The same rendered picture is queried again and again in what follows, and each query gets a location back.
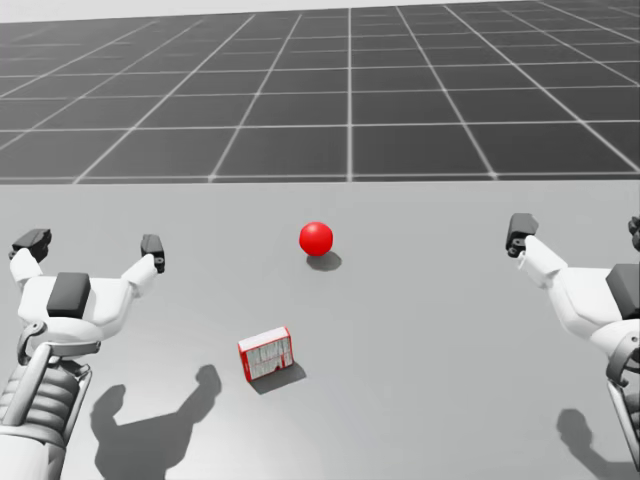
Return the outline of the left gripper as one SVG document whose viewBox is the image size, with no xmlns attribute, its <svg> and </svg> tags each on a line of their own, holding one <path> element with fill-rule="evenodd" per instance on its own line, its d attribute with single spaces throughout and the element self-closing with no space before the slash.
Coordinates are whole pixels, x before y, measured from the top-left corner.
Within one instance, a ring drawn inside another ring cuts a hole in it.
<svg viewBox="0 0 640 480">
<path fill-rule="evenodd" d="M 86 273 L 43 274 L 50 229 L 35 228 L 11 246 L 10 272 L 22 289 L 18 317 L 24 325 L 46 325 L 43 341 L 60 343 L 104 341 L 122 328 L 132 299 L 142 297 L 165 272 L 165 251 L 159 235 L 144 234 L 141 258 L 121 278 L 91 278 Z"/>
</svg>

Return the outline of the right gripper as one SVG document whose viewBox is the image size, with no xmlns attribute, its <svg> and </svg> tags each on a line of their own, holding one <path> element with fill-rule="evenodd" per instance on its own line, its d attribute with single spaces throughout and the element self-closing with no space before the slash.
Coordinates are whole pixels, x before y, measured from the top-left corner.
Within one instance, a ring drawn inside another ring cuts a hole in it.
<svg viewBox="0 0 640 480">
<path fill-rule="evenodd" d="M 601 351 L 614 351 L 627 336 L 640 340 L 640 266 L 574 268 L 536 237 L 530 213 L 514 213 L 505 250 L 517 267 L 548 295 L 563 328 Z M 640 253 L 640 217 L 627 224 Z"/>
</svg>

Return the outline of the red and white carton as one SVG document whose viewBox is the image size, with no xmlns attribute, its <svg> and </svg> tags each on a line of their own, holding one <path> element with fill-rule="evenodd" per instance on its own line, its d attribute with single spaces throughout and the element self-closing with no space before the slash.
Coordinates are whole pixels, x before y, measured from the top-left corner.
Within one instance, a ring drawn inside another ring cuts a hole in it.
<svg viewBox="0 0 640 480">
<path fill-rule="evenodd" d="M 243 339 L 237 346 L 248 382 L 288 368 L 295 362 L 291 333 L 286 326 Z"/>
</svg>

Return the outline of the red ball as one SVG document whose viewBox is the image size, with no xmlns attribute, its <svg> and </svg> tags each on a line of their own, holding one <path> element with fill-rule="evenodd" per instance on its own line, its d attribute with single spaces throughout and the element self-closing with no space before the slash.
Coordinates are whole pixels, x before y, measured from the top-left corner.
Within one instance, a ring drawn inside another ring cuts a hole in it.
<svg viewBox="0 0 640 480">
<path fill-rule="evenodd" d="M 299 245 L 308 256 L 319 257 L 332 249 L 333 239 L 333 231 L 328 225 L 309 222 L 300 231 Z"/>
</svg>

